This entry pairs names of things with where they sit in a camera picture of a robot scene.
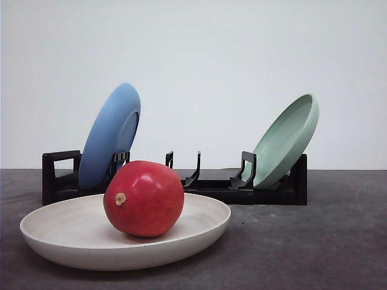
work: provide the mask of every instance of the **mint green plate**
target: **mint green plate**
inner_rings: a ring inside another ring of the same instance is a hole
[[[256,154],[254,188],[267,189],[296,163],[311,140],[319,119],[319,105],[312,95],[295,100],[269,127],[253,153]],[[242,179],[250,176],[247,163]]]

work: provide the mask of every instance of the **gray countertop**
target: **gray countertop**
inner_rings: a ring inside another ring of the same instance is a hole
[[[208,249],[124,272],[66,268],[24,242],[41,174],[1,170],[1,289],[387,289],[387,171],[310,170],[307,206],[230,205]]]

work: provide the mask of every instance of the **black dish rack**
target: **black dish rack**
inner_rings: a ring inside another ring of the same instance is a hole
[[[78,187],[78,172],[82,154],[79,150],[45,153],[42,157],[42,204],[52,204],[66,199],[104,193],[116,173],[117,163],[130,162],[130,152],[113,154],[108,168],[108,177],[92,190],[81,190]],[[54,162],[73,159],[73,172],[56,176]],[[241,168],[238,173],[228,179],[219,177],[222,169],[212,170],[211,178],[203,178],[200,173],[201,152],[198,152],[197,168],[194,173],[181,178],[181,184],[186,193],[194,193],[218,199],[226,204],[280,204],[307,205],[307,156],[302,154],[290,173],[283,176],[269,189],[258,190],[253,187],[256,175],[256,154],[243,151]],[[173,151],[166,154],[165,165],[173,168]],[[252,170],[247,180],[242,180],[245,163],[250,162]]]

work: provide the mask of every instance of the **pomegranate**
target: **pomegranate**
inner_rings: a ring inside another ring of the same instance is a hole
[[[172,228],[184,204],[180,178],[169,167],[133,161],[113,177],[103,197],[113,226],[141,237],[159,236]]]

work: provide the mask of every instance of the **light blue plate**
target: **light blue plate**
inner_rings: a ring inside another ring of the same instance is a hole
[[[112,92],[99,112],[86,141],[79,167],[79,188],[105,182],[112,155],[129,151],[140,119],[140,97],[129,83]]]

